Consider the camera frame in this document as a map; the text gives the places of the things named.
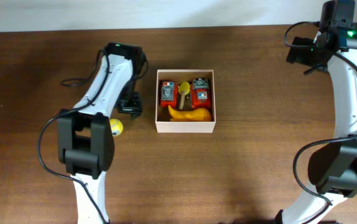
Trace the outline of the yellow grey ball toy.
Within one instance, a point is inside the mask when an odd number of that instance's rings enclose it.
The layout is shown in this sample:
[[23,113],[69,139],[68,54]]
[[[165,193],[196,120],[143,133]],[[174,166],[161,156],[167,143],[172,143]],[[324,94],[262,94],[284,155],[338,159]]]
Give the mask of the yellow grey ball toy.
[[113,136],[118,136],[123,132],[123,124],[119,119],[110,119],[109,122]]

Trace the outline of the red fire truck with ladder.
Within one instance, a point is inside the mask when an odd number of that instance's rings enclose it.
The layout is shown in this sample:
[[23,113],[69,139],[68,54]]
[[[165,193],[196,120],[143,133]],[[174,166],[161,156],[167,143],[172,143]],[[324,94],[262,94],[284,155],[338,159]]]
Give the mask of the red fire truck with ladder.
[[175,108],[177,105],[177,96],[178,96],[178,85],[173,81],[162,81],[160,87],[160,106],[162,108],[167,108],[171,106]]

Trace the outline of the pink box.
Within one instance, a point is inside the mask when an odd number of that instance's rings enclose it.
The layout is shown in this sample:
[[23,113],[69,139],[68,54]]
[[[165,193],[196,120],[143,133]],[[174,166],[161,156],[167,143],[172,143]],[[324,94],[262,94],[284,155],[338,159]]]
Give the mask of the pink box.
[[[161,93],[159,86],[162,81],[174,81],[178,84],[185,81],[192,81],[195,78],[206,78],[209,80],[211,87],[211,114],[212,121],[173,121],[167,109],[159,105]],[[212,133],[216,125],[216,106],[214,90],[214,70],[157,70],[156,74],[156,106],[155,106],[155,125],[158,133]]]

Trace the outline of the yellow wooden rattle drum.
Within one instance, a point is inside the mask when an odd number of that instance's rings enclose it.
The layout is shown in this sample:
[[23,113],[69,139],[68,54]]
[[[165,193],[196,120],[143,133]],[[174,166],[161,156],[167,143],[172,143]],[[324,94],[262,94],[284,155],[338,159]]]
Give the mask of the yellow wooden rattle drum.
[[186,98],[186,95],[189,94],[190,92],[190,84],[189,82],[182,82],[178,88],[179,94],[181,95],[180,103],[179,103],[179,109],[182,110],[184,107],[184,101]]

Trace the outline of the red fire truck grey top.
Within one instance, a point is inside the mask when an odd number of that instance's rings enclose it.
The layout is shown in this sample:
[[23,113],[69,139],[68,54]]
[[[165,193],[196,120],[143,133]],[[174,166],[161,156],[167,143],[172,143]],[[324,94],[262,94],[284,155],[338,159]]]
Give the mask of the red fire truck grey top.
[[191,109],[211,109],[211,94],[209,80],[205,78],[194,79],[191,84]]

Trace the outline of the orange dinosaur toy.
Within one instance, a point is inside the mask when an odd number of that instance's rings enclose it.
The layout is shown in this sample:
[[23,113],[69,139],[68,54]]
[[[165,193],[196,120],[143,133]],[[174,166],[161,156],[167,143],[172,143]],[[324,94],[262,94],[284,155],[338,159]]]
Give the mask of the orange dinosaur toy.
[[210,122],[212,121],[212,114],[205,108],[199,108],[192,111],[178,111],[168,106],[168,111],[171,116],[170,121],[195,121],[195,122]]

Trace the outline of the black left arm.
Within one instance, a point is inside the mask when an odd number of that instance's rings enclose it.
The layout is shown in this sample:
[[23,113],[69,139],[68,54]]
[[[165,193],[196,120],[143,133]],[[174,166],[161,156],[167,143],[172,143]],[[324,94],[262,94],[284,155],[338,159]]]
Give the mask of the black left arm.
[[137,79],[148,61],[141,47],[111,42],[100,51],[95,78],[71,112],[57,119],[58,157],[75,186],[79,223],[108,223],[105,208],[105,176],[115,145],[110,126],[114,109],[141,115],[135,91]]

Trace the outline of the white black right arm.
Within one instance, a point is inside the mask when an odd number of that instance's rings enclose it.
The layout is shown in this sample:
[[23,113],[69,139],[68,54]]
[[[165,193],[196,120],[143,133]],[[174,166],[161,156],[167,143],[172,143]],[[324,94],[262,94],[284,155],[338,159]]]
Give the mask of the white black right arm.
[[357,29],[355,2],[327,1],[312,39],[296,37],[289,44],[288,63],[307,66],[308,73],[326,72],[333,84],[335,131],[331,139],[312,143],[308,183],[275,223],[323,223],[339,203],[357,194]]

